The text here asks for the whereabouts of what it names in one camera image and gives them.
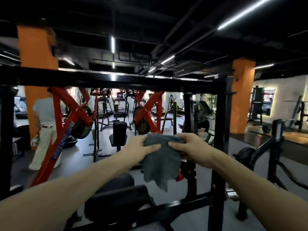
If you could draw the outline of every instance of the orange pillar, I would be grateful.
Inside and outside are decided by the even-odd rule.
[[[21,66],[40,69],[58,69],[58,61],[51,52],[51,46],[54,46],[56,43],[55,33],[51,29],[31,26],[18,26],[17,29]],[[36,136],[38,130],[35,125],[32,108],[37,99],[48,97],[47,88],[25,86],[25,95],[27,98],[30,137],[33,138]]]
[[[236,94],[232,96],[231,133],[245,132],[255,67],[256,62],[244,58],[233,61],[235,71],[232,91]]]

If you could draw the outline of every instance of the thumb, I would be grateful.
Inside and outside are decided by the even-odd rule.
[[[148,155],[152,152],[158,151],[161,148],[161,144],[154,144],[143,148],[145,150],[145,154]]]
[[[186,145],[184,143],[169,142],[168,145],[169,145],[169,147],[171,147],[171,148],[173,148],[174,150],[177,150],[177,151],[185,151],[186,150]]]

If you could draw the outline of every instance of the white pants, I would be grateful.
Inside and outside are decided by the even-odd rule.
[[[46,156],[49,144],[53,144],[57,138],[57,130],[56,130],[56,122],[42,122],[41,123],[41,131],[40,131],[40,140],[38,147],[35,151],[33,160],[29,165],[29,169],[31,170],[39,170],[44,158]],[[54,166],[54,168],[58,167],[60,164],[61,154]]]

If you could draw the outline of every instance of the white shirt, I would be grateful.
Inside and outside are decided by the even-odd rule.
[[[60,103],[60,107],[61,113],[65,113],[65,105],[62,102]],[[36,100],[32,109],[38,112],[40,123],[56,121],[53,98]]]

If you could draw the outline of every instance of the person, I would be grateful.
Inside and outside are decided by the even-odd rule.
[[[169,146],[195,163],[217,171],[239,194],[268,231],[307,230],[308,202],[260,178],[222,151],[192,133],[179,134],[184,143]],[[100,187],[127,172],[161,145],[144,147],[134,136],[121,151],[84,171],[31,187],[0,202],[0,230],[62,230],[66,220]]]
[[[30,170],[39,170],[41,168],[49,145],[53,144],[57,138],[53,95],[50,88],[47,89],[47,92],[48,98],[38,99],[33,106],[34,117],[39,135],[39,144],[35,151],[33,160],[28,167]],[[65,113],[65,105],[60,103],[60,107],[61,112]],[[61,154],[54,168],[60,165],[60,159]]]

